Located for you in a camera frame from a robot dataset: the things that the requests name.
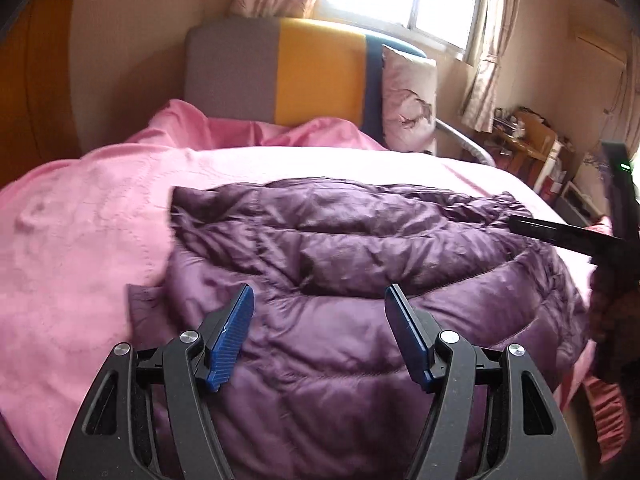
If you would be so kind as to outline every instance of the upholstered headboard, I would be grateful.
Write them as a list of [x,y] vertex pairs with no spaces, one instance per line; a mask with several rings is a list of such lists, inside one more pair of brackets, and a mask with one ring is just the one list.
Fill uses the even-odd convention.
[[414,46],[362,28],[292,18],[228,18],[187,36],[186,101],[206,115],[297,126],[318,116],[382,143],[382,45]]

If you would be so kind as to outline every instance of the metal screw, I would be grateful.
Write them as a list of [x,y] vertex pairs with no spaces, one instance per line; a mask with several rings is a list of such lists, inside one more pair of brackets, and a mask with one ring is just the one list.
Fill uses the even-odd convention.
[[460,336],[457,332],[453,332],[453,330],[445,330],[440,334],[440,339],[445,343],[453,344],[460,341]]
[[509,345],[509,352],[517,357],[521,357],[525,354],[524,346],[514,343],[512,345]]
[[127,355],[131,350],[129,343],[119,343],[113,348],[113,353],[116,355]]
[[180,334],[180,341],[183,343],[193,343],[198,338],[198,333],[195,330],[187,330]]

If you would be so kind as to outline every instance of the window frame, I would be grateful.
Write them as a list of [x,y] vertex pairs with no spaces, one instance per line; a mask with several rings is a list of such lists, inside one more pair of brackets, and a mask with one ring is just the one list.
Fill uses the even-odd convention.
[[370,18],[369,16],[363,16],[354,12],[339,9],[334,7],[327,0],[319,0],[316,7],[315,17],[324,18],[348,25],[356,25],[358,27],[368,28],[375,32],[382,32],[383,34],[389,34],[395,38],[409,42],[417,42],[424,44],[430,48],[433,48],[440,52],[445,52],[450,56],[455,57],[458,60],[462,60],[468,64],[472,64],[469,59],[471,56],[474,43],[477,41],[479,34],[482,33],[479,30],[481,23],[481,13],[485,9],[481,9],[483,0],[475,0],[474,14],[471,20],[471,28],[469,29],[469,36],[466,41],[466,47],[460,48],[452,43],[449,43],[442,38],[438,38],[433,34],[430,34],[426,30],[421,30],[416,26],[418,19],[418,7],[420,0],[412,1],[411,13],[409,15],[408,25],[405,27],[399,23],[386,22],[385,20],[377,20]]

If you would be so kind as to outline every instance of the bed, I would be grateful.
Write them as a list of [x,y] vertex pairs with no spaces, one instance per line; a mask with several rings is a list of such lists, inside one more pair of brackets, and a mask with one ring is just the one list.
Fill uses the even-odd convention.
[[[344,63],[364,57],[362,95],[350,106],[330,95],[335,81],[325,80],[326,89],[318,85],[318,70],[344,44],[341,34],[351,37],[351,50],[340,54]],[[169,103],[129,142],[46,164],[0,192],[0,433],[23,467],[31,462],[45,478],[55,477],[96,370],[114,344],[130,337],[126,284],[162,279],[172,246],[166,224],[172,187],[324,176],[470,196],[507,191],[537,218],[561,221],[529,187],[492,167],[483,150],[443,123],[484,164],[384,148],[380,96],[369,88],[380,86],[383,43],[424,55],[379,34],[305,20],[235,18],[205,25],[188,37],[185,101]],[[309,55],[318,61],[309,63]],[[282,90],[287,70],[308,81],[309,98],[299,82],[295,92]],[[335,76],[357,79],[344,71]],[[283,102],[286,96],[292,101]],[[324,105],[328,113],[319,111]],[[558,253],[586,303],[587,258]],[[573,371],[556,392],[562,406],[592,354],[588,345],[572,359]]]

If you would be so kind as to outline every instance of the purple down jacket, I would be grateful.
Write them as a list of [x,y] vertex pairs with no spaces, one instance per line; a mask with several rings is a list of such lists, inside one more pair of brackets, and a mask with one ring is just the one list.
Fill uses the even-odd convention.
[[[523,344],[551,388],[586,344],[586,310],[564,262],[508,232],[514,212],[527,214],[508,193],[326,178],[176,188],[165,280],[129,291],[134,344],[197,327],[247,282],[249,335],[229,384],[209,399],[236,478],[403,478],[431,399],[386,321],[391,283],[473,344]],[[477,393],[461,475],[481,437]],[[158,426],[162,440],[162,416]]]

